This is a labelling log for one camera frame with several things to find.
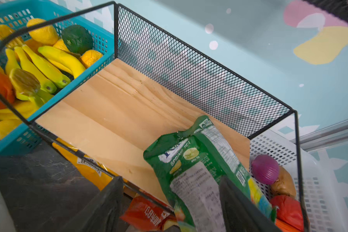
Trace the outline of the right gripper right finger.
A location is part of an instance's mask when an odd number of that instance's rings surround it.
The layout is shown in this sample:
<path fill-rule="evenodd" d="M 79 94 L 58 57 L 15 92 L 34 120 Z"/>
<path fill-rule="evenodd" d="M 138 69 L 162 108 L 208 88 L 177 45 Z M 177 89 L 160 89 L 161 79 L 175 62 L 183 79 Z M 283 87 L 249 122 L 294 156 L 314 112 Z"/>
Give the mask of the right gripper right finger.
<path fill-rule="evenodd" d="M 227 232 L 280 231 L 226 176 L 220 180 L 219 195 Z"/>

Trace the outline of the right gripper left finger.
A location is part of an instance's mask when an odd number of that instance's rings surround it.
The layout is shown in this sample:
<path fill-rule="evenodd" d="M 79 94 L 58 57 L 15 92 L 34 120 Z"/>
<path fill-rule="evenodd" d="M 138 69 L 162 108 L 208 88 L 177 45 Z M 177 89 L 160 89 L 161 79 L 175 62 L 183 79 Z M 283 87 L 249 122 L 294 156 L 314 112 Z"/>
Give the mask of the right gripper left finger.
<path fill-rule="evenodd" d="M 76 216 L 68 221 L 61 232 L 116 232 L 122 213 L 124 182 L 113 178 Z"/>

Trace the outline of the green snack bag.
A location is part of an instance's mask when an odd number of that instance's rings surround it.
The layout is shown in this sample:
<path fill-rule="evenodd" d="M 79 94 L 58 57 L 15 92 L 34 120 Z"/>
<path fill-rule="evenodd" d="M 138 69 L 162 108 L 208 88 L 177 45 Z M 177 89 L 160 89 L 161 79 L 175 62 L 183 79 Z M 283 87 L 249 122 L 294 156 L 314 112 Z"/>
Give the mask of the green snack bag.
<path fill-rule="evenodd" d="M 276 220 L 276 208 L 237 158 L 208 116 L 192 127 L 159 137 L 144 151 L 183 232 L 224 232 L 219 183 L 229 178 L 263 216 Z"/>

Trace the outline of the orange fruit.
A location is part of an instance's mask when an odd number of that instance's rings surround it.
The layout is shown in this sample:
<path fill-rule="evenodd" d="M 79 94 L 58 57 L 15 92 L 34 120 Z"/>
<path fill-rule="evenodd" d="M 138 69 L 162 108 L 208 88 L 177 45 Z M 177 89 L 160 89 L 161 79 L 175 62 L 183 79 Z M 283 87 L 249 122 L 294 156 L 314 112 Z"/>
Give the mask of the orange fruit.
<path fill-rule="evenodd" d="M 0 72 L 0 94 L 9 102 L 15 102 L 15 91 L 9 77 Z M 5 109 L 6 105 L 0 101 L 0 110 Z"/>

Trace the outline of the yellow cracker box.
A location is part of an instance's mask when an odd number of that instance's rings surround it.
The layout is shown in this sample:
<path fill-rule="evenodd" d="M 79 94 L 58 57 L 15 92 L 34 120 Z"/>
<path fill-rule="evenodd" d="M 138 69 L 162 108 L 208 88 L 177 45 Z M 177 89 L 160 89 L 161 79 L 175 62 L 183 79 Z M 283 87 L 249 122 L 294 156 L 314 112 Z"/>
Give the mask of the yellow cracker box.
<path fill-rule="evenodd" d="M 102 172 L 102 170 L 107 171 L 114 176 L 118 176 L 118 174 L 108 169 L 105 165 L 95 161 L 95 159 L 88 155 L 84 155 L 85 159 L 88 160 L 88 162 L 86 162 L 56 143 L 52 143 L 52 147 L 60 152 L 60 154 L 67 159 L 84 178 L 94 184 L 100 191 L 102 191 L 113 179 L 106 173 Z"/>

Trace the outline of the red snack packet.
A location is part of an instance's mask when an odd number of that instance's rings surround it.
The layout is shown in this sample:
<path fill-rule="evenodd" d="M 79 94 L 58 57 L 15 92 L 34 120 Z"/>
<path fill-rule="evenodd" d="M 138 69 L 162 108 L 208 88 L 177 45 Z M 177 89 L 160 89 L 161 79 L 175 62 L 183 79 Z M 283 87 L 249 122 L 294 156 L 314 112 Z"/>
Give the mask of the red snack packet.
<path fill-rule="evenodd" d="M 175 216 L 138 194 L 120 219 L 144 232 L 165 231 L 178 226 Z"/>

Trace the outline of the orange carrot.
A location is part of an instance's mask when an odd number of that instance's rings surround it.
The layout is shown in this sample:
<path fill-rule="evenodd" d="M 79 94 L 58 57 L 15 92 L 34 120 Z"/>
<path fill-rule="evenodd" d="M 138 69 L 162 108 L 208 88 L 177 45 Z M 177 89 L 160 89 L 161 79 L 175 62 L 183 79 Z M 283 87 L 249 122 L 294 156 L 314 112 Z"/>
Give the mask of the orange carrot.
<path fill-rule="evenodd" d="M 296 229 L 295 227 L 276 219 L 275 225 L 282 231 L 282 232 L 301 232 L 300 230 Z"/>

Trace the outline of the red pepper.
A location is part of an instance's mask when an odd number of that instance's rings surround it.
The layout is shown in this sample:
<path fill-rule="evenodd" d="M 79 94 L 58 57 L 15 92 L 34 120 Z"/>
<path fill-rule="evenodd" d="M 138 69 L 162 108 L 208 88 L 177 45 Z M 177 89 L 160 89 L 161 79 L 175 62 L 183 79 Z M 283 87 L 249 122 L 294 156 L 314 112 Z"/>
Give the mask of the red pepper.
<path fill-rule="evenodd" d="M 300 202 L 287 195 L 278 195 L 270 200 L 277 207 L 277 218 L 295 229 L 304 231 L 304 220 Z"/>

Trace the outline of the purple onion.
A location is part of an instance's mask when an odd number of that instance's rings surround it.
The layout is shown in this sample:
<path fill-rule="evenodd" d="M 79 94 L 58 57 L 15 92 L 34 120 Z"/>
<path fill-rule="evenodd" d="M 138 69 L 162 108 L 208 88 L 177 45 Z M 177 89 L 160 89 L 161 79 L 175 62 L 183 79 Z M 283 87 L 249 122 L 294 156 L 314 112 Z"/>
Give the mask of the purple onion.
<path fill-rule="evenodd" d="M 266 185 L 272 185 L 278 179 L 279 165 L 277 161 L 269 155 L 257 156 L 251 164 L 254 178 Z"/>

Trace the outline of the brown potato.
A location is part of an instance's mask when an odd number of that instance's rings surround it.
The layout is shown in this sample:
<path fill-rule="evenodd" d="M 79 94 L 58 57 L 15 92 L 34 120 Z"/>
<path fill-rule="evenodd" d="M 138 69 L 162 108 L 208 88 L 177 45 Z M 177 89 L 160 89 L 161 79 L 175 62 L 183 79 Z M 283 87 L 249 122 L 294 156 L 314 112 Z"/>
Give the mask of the brown potato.
<path fill-rule="evenodd" d="M 282 166 L 279 166 L 279 175 L 277 180 L 271 185 L 271 192 L 274 196 L 286 195 L 293 199 L 296 197 L 293 178 Z"/>

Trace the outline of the white plastic vegetable basket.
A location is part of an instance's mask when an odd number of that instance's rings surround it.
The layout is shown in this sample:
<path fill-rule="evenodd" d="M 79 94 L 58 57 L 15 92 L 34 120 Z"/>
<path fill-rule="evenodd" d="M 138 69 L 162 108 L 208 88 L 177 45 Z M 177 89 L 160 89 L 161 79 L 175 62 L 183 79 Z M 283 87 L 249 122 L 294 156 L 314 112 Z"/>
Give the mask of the white plastic vegetable basket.
<path fill-rule="evenodd" d="M 258 155 L 273 157 L 293 178 L 298 188 L 296 145 L 268 130 L 250 141 L 250 160 Z M 345 160 L 328 157 L 319 152 L 319 160 L 301 151 L 304 200 L 313 232 L 348 232 L 348 184 L 339 183 L 335 170 L 342 168 Z"/>

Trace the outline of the black mesh wooden shelf rack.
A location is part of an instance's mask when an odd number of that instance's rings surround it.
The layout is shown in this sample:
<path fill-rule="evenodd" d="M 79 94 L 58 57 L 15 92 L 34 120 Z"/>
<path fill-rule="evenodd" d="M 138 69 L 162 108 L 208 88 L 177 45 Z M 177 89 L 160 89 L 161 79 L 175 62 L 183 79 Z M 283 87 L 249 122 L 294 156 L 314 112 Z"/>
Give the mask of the black mesh wooden shelf rack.
<path fill-rule="evenodd" d="M 109 12 L 88 19 L 113 29 L 114 58 L 35 119 L 39 136 L 175 215 L 144 160 L 159 137 L 208 116 L 248 171 L 250 140 L 296 111 L 131 9 L 105 4 Z"/>

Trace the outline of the yellow banana bunch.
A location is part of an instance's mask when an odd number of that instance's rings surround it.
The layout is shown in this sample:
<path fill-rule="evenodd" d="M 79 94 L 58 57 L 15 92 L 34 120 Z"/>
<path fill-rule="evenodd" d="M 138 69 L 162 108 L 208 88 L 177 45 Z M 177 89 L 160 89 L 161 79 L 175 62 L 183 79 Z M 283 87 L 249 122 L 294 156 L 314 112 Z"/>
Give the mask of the yellow banana bunch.
<path fill-rule="evenodd" d="M 75 56 L 52 46 L 42 46 L 35 53 L 29 46 L 16 46 L 5 49 L 7 56 L 6 71 L 21 68 L 34 75 L 40 82 L 41 90 L 53 94 L 71 83 L 54 62 L 62 64 L 71 71 L 74 78 L 79 77 L 86 69 Z"/>

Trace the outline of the green avocado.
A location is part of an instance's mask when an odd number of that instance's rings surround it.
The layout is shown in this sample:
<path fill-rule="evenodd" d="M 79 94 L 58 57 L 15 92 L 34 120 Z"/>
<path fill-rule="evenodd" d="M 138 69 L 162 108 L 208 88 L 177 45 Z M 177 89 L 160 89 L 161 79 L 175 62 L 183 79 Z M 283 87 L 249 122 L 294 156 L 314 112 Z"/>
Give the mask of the green avocado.
<path fill-rule="evenodd" d="M 93 38 L 89 32 L 80 25 L 71 25 L 65 28 L 61 37 L 68 50 L 76 54 L 84 54 L 93 49 Z"/>

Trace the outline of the yellow lemon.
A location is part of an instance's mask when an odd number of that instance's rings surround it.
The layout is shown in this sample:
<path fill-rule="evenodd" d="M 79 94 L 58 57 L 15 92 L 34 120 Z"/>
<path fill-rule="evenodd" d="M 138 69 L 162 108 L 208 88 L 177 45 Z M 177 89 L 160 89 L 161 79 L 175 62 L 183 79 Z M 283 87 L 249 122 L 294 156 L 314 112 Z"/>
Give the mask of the yellow lemon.
<path fill-rule="evenodd" d="M 32 30 L 29 35 L 33 40 L 49 46 L 53 46 L 60 39 L 53 25 Z"/>

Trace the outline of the teal plastic fruit basket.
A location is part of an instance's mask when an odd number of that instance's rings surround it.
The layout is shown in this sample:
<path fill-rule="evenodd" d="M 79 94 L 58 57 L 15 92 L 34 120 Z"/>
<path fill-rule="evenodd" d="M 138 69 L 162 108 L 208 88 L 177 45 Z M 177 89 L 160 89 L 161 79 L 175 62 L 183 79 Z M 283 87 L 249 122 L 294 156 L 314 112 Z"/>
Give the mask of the teal plastic fruit basket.
<path fill-rule="evenodd" d="M 72 12 L 51 1 L 0 4 L 0 155 L 24 155 L 45 132 L 35 123 L 114 56 L 113 29 L 89 20 L 110 5 Z"/>

